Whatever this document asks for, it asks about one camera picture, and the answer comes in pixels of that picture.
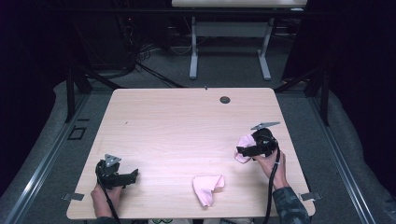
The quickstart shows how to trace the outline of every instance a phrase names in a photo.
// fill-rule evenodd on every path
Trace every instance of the crumpled cloth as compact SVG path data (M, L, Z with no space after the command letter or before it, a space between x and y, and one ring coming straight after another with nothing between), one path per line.
M244 135L239 138L238 142L238 147L253 147L256 146L256 141L254 141L253 136L251 134ZM237 149L235 149L234 157L237 161L241 163L246 163L250 161L250 157L244 157L241 153L238 152Z
M195 194L202 206L212 206L212 190L224 188L223 175L198 175L192 180Z

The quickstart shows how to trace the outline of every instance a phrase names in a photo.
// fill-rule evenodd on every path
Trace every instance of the gray floor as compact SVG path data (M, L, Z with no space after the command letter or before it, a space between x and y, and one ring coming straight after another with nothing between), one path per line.
M189 79L189 53L178 55L154 50L143 64L192 88L276 88L281 84L280 78L292 41L280 37L272 38L267 52L267 62L273 77L271 81L264 81L262 78L256 57L256 50L260 48L260 44L260 40L257 39L206 40L199 48L198 78L195 80ZM115 78L112 81L127 88L168 88L158 78L146 72L134 71L126 77ZM91 82L94 86L92 94L85 96L77 92L81 107L73 122L68 125L64 124L67 111L65 84L61 83L54 89L57 101L50 118L25 164L0 200L0 223L5 223L8 215L20 212L15 209L21 209L16 205L21 202L23 191L28 189L26 187L29 186L28 183L36 169L40 167L40 162L43 162L55 147L59 148L59 154L54 156L51 169L43 176L43 185L39 186L38 191L33 191L35 194L32 195L32 199L24 204L27 208L26 213L22 213L18 220L21 223L82 223L66 217L69 202L62 200L62 197L66 192L74 192L111 96L108 87L95 80ZM396 223L395 214L391 212L392 204L387 203L390 196L365 165L359 137L337 97L333 94L330 96L331 126L324 128L317 117L316 99L305 98L301 92L303 86L304 84L301 84L291 91L279 93L277 99L307 183L312 191L323 196L323 199L315 202L317 212L312 217L312 223L364 223L364 218L356 209L359 205L351 200L353 193L341 174L344 171L336 165L332 153L334 144L329 140L328 131L336 140L336 147L345 158L359 194L373 216L365 223ZM70 127L73 125L86 128L81 140L67 140ZM277 223L277 219L272 218L270 222Z

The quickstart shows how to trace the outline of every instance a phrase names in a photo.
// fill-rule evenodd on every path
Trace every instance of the patterned sleeve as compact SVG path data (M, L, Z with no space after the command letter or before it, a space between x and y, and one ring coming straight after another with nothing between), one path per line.
M309 223L309 216L305 207L298 199L291 187L277 189L273 193L276 211L279 214L280 223Z
M95 224L119 224L116 219L112 217L99 217L96 219Z

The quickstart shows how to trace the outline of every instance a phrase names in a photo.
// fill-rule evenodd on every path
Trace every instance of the human hand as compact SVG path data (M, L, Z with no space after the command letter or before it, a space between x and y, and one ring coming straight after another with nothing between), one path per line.
M284 187L289 187L288 180L286 179L286 156L280 150L277 149L271 154L269 157L262 157L262 156L255 156L253 157L264 171L265 175L270 178L271 173L274 168L274 164L276 162L276 153L279 150L280 157L279 157L279 165L277 166L275 177L274 177L274 189L281 189Z
M119 207L121 190L122 186L114 187L113 189L106 189L107 195L111 202L113 202L114 209L116 210ZM96 183L95 188L91 191L91 197L96 217L113 217L111 209L107 203L106 195L99 184Z

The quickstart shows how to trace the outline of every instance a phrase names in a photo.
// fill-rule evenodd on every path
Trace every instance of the dark background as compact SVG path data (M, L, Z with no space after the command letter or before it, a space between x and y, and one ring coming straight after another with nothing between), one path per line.
M117 18L70 19L49 15L38 3L20 0L0 6L1 194L39 136L54 104L52 89L65 80L70 66L120 69L131 62ZM143 3L137 1L136 7L170 7L170 1ZM94 7L88 1L52 4ZM113 6L105 0L95 4ZM396 195L396 18L391 7L387 1L308 1L308 11L341 10L352 16L302 20L283 78L302 76L327 62L331 90L358 132L366 163ZM165 49L167 25L178 23L176 18L165 17L134 19L140 32Z

